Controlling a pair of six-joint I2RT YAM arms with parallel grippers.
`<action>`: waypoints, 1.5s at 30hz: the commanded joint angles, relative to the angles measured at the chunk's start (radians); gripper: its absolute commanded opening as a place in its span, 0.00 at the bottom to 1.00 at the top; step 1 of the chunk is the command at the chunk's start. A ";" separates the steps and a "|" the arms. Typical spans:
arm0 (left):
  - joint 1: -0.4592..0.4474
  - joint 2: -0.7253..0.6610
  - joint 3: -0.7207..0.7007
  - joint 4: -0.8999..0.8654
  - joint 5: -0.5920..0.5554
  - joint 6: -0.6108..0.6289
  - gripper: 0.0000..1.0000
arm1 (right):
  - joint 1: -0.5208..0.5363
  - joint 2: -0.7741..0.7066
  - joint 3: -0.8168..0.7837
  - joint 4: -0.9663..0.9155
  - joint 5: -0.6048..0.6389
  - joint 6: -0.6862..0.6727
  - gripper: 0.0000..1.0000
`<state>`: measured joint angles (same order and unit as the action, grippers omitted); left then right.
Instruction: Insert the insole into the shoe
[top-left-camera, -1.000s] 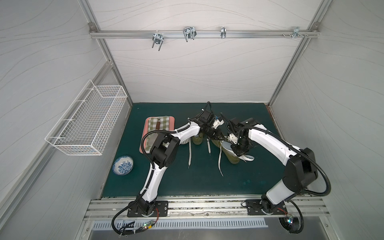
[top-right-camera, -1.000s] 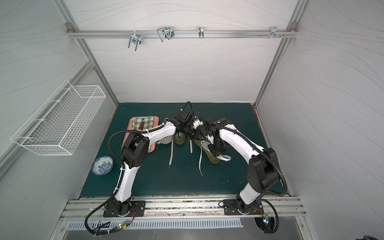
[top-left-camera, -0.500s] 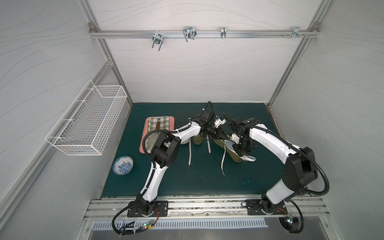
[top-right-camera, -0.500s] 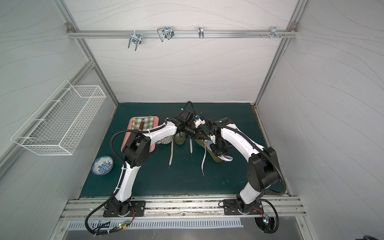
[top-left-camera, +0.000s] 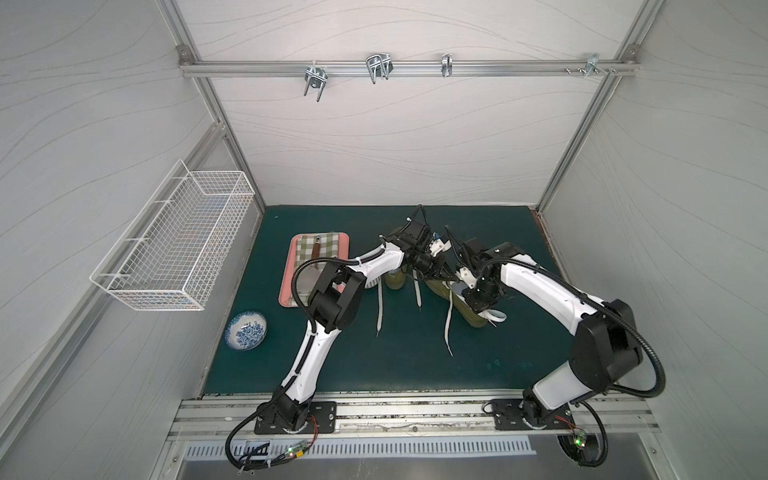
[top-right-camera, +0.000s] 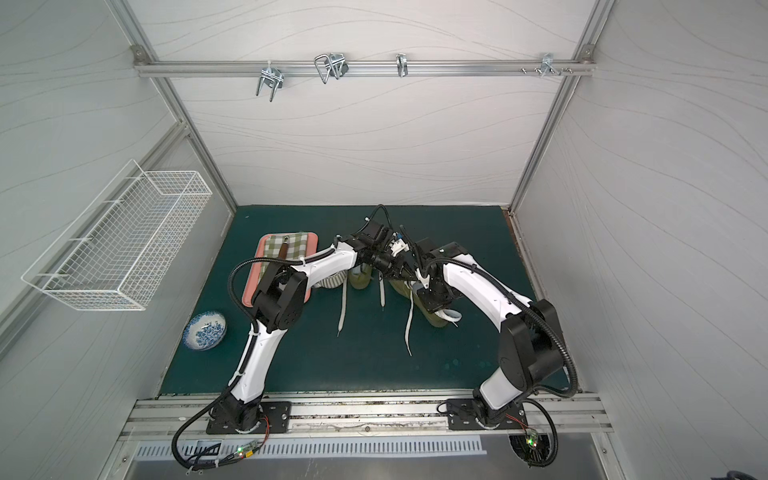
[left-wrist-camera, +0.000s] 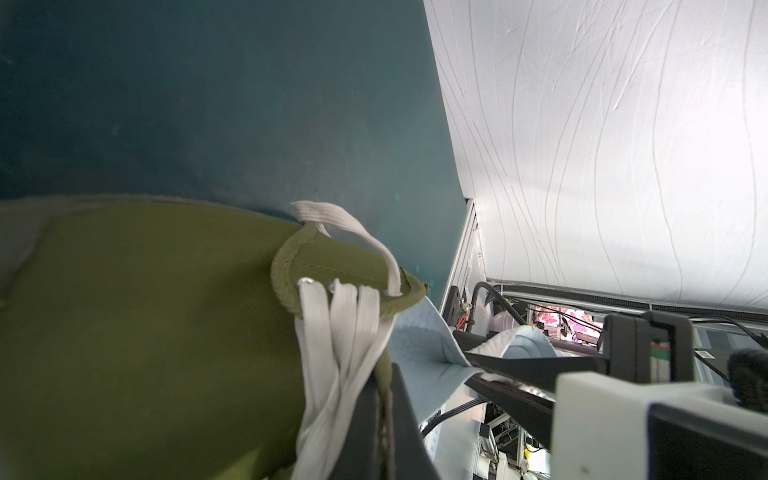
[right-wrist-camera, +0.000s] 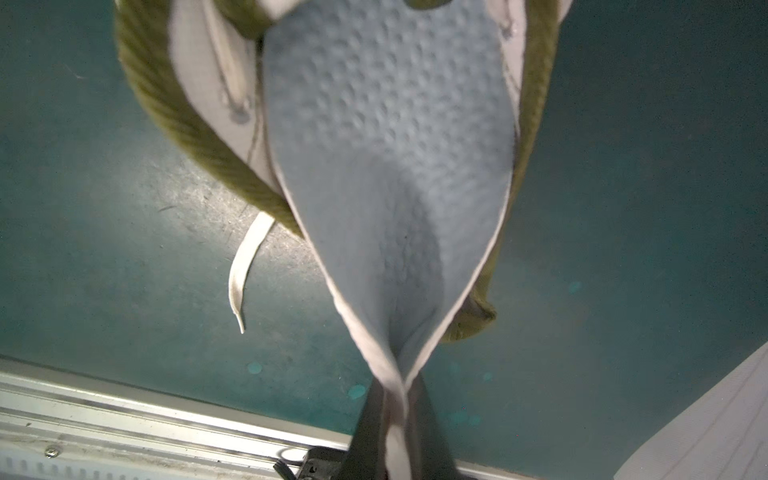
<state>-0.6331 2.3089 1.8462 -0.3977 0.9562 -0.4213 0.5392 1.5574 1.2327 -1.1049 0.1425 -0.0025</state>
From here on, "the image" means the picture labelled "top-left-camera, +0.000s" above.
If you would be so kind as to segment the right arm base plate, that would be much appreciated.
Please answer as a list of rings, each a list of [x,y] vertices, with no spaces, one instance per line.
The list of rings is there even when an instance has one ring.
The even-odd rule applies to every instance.
[[[548,410],[535,396],[492,399],[483,407],[498,431],[570,431],[576,426],[567,404]]]

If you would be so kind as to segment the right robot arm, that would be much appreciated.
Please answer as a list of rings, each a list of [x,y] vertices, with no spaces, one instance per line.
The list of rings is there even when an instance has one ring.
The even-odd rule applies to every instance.
[[[507,315],[495,308],[506,287],[535,302],[573,336],[567,361],[523,394],[520,409],[534,422],[572,401],[609,389],[643,362],[637,340],[611,313],[634,323],[631,308],[605,302],[548,275],[529,255],[505,242],[487,249],[471,240],[457,253],[461,283],[453,288],[467,307],[495,325]]]

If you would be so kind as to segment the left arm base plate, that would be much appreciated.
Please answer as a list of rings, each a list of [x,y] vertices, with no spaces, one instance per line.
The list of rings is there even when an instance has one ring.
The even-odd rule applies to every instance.
[[[335,431],[337,403],[312,401],[298,404],[279,400],[260,404],[253,431],[257,435],[311,434]]]

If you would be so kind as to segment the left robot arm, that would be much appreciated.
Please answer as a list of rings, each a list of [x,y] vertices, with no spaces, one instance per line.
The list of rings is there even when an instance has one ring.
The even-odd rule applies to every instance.
[[[307,317],[294,363],[268,402],[287,422],[308,415],[325,360],[339,334],[355,320],[366,288],[390,272],[405,268],[430,280],[454,280],[445,253],[451,242],[429,225],[409,219],[380,245],[352,259],[321,257],[297,267],[291,293]]]

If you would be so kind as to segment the light blue insole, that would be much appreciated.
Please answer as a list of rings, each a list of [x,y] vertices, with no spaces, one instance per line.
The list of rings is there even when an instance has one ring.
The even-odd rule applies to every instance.
[[[459,309],[462,317],[473,327],[482,328],[486,324],[497,325],[507,320],[507,314],[494,309],[485,309],[475,312],[467,303],[463,291],[467,285],[463,282],[451,284],[451,292],[454,297],[454,305]]]

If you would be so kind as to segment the olive shoe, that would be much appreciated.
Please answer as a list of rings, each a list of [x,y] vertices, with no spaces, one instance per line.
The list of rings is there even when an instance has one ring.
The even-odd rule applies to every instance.
[[[480,313],[475,312],[467,304],[465,298],[459,292],[461,284],[439,280],[427,280],[425,277],[419,276],[416,272],[413,272],[413,279],[417,287],[420,287],[421,284],[424,283],[432,293],[448,301],[447,312],[443,322],[443,341],[451,357],[454,356],[454,353],[450,344],[450,329],[455,312],[457,312],[459,316],[473,328],[482,328],[491,323],[490,320]]]
[[[383,301],[383,288],[387,286],[391,290],[401,289],[406,280],[406,273],[401,269],[390,271],[381,276],[376,281],[376,292],[378,301],[378,313],[376,320],[376,335],[379,335],[383,325],[384,314],[384,301]]]

